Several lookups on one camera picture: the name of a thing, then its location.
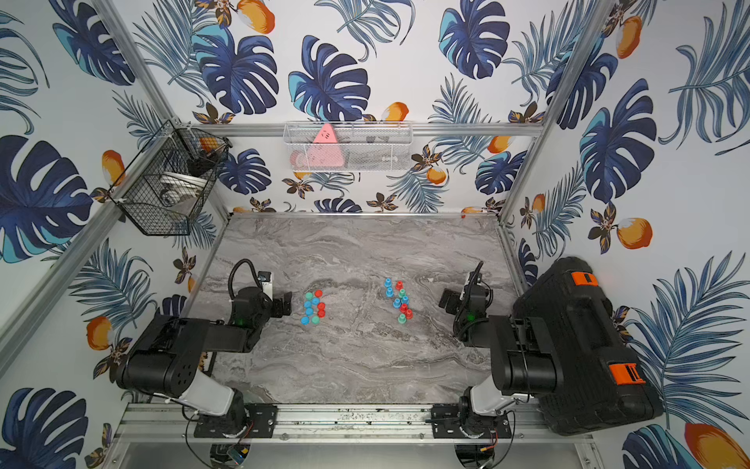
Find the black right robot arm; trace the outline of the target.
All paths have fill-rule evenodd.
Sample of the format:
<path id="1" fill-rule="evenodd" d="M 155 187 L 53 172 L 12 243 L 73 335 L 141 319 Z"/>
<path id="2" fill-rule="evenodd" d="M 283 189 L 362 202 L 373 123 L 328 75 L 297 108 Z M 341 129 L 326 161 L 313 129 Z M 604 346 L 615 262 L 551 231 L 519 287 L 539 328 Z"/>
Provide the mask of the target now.
<path id="1" fill-rule="evenodd" d="M 507 414 L 512 406 L 536 395 L 551 394 L 563 384 L 562 367 L 549 330 L 539 318 L 520 319 L 488 314 L 490 293 L 445 289 L 439 308 L 454 317 L 454 336 L 463 345 L 488 349 L 489 375 L 467 388 L 455 405 L 431 409 L 437 439 L 508 438 Z"/>

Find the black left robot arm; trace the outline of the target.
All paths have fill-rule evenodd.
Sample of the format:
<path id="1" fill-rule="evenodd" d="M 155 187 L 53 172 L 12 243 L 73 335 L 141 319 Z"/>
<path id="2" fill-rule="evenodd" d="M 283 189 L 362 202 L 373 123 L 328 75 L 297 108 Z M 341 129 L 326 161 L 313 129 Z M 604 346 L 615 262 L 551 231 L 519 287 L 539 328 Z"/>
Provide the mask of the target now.
<path id="1" fill-rule="evenodd" d="M 266 323 L 291 314 L 293 294 L 270 298 L 259 287 L 244 287 L 230 299 L 232 314 L 218 320 L 158 315 L 115 373 L 118 387 L 167 398 L 195 410 L 197 437 L 241 437 L 255 426 L 240 391 L 199 369 L 208 353 L 249 353 Z"/>

